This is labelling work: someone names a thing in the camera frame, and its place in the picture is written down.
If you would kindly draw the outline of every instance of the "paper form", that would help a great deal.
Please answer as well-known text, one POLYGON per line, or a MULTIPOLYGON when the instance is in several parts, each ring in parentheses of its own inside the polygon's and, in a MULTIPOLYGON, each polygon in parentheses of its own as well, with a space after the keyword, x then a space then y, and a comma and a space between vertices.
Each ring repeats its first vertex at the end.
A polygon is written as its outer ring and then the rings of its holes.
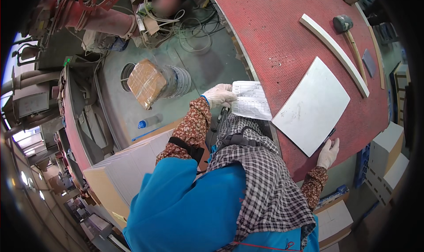
POLYGON ((231 103, 231 111, 241 117, 270 121, 271 111, 264 90, 258 81, 235 81, 232 92, 237 100, 231 103))

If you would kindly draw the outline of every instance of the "water bottle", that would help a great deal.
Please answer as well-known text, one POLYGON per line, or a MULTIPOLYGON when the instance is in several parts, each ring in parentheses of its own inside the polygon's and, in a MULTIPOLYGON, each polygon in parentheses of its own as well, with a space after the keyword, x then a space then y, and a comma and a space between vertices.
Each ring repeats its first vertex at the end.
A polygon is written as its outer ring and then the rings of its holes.
POLYGON ((145 118, 144 120, 140 121, 138 123, 138 128, 139 129, 147 128, 147 127, 150 127, 152 125, 155 125, 157 123, 162 122, 162 120, 163 120, 162 114, 156 114, 153 117, 148 117, 148 118, 145 118))

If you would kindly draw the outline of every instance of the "wooden handle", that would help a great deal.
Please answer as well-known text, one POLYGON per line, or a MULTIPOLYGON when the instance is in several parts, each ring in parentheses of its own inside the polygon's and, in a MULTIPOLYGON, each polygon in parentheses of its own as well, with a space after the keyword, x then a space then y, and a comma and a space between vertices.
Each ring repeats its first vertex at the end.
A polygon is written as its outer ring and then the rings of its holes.
POLYGON ((356 63, 359 66, 359 71, 361 73, 362 79, 364 80, 365 85, 368 86, 367 77, 366 77, 367 74, 365 73, 364 64, 362 63, 361 56, 359 55, 358 47, 356 46, 355 40, 353 39, 352 34, 350 33, 349 30, 346 32, 346 34, 347 34, 347 38, 352 44, 353 51, 355 52, 354 55, 355 55, 356 63))

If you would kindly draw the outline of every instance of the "red mesh conveyor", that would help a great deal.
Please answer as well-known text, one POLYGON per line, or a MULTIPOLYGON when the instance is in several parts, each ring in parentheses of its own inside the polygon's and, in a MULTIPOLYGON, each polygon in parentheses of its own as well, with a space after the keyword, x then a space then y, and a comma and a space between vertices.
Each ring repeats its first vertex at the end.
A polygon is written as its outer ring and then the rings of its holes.
MULTIPOLYGON (((380 87, 377 72, 370 78, 370 95, 362 99, 359 90, 333 53, 304 27, 299 19, 306 13, 326 30, 356 64, 346 36, 337 34, 332 19, 348 15, 354 26, 351 33, 359 52, 366 48, 378 65, 370 31, 355 5, 343 0, 216 0, 239 36, 265 90, 273 116, 281 109, 316 56, 333 72, 351 100, 336 124, 332 138, 341 140, 332 167, 365 147, 388 126, 386 90, 380 87)), ((319 152, 309 159, 283 133, 278 139, 287 168, 295 182, 316 165, 319 152)))

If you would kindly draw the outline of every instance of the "blue plastic pallet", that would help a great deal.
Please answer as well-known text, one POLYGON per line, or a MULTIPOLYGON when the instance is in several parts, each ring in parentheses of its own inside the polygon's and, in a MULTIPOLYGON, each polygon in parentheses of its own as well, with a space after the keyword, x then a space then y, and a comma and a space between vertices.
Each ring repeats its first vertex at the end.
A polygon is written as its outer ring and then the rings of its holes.
POLYGON ((364 149, 360 150, 356 155, 356 172, 354 179, 355 188, 359 188, 365 180, 369 158, 370 144, 367 144, 367 146, 365 146, 364 149))

